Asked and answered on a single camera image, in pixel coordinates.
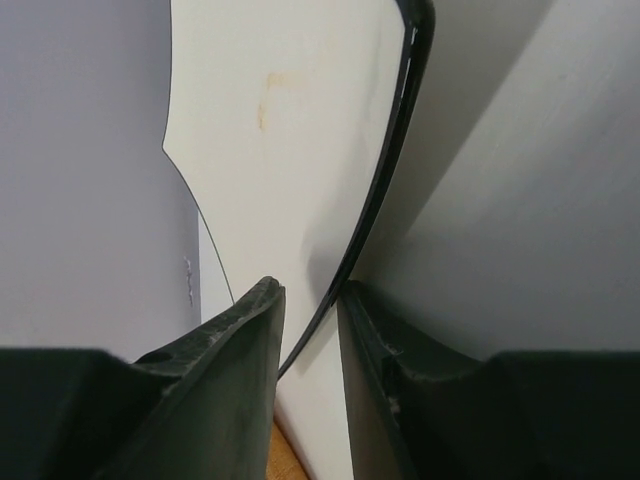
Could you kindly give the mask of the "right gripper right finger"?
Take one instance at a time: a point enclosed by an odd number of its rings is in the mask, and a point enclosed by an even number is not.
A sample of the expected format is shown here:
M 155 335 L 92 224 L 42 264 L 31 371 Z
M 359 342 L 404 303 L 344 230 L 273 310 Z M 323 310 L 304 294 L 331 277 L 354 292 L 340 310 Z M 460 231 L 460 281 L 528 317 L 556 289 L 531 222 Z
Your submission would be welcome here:
M 635 479 L 635 352 L 506 351 L 477 361 L 362 283 L 338 301 L 358 479 Z

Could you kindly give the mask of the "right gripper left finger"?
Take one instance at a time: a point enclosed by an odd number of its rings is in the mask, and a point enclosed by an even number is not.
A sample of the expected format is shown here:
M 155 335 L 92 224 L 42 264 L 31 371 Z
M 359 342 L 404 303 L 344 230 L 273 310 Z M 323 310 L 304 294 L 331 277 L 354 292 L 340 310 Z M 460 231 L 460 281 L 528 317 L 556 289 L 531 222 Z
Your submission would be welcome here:
M 97 349 L 3 349 L 2 477 L 264 478 L 285 303 L 263 278 L 133 363 Z

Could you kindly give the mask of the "orange cloth napkin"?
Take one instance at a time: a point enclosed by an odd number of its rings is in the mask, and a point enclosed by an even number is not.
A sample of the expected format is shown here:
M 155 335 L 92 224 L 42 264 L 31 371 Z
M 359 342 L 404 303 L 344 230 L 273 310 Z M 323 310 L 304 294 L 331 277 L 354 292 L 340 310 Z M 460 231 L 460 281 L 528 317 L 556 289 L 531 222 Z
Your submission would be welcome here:
M 275 415 L 266 466 L 266 480 L 311 480 L 313 475 L 283 421 Z

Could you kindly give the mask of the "white square plate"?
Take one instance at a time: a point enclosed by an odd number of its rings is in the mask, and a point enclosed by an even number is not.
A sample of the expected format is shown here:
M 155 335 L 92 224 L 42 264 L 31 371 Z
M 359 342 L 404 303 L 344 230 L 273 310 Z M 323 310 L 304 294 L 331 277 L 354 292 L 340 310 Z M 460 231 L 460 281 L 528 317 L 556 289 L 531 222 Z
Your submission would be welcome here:
M 373 229 L 434 33 L 429 1 L 174 1 L 163 147 L 238 299 L 286 290 L 276 411 L 353 475 L 334 305 Z

